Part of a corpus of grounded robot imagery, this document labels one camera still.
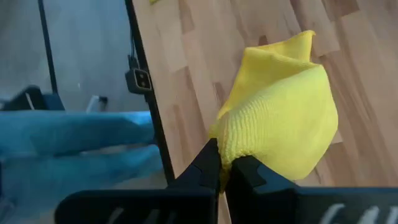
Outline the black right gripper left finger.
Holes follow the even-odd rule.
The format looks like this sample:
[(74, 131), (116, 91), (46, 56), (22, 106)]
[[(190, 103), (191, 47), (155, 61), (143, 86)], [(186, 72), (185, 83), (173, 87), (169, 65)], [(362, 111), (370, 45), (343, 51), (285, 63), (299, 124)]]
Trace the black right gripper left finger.
[(220, 191), (221, 161), (217, 140), (210, 139), (168, 189), (192, 195), (216, 195)]

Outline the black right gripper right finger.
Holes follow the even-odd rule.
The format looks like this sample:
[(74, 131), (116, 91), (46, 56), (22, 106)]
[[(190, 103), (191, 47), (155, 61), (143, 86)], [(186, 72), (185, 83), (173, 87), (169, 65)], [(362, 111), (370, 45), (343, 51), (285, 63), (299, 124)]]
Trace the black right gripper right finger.
[(233, 162), (225, 188), (233, 223), (294, 223), (297, 185), (255, 157)]

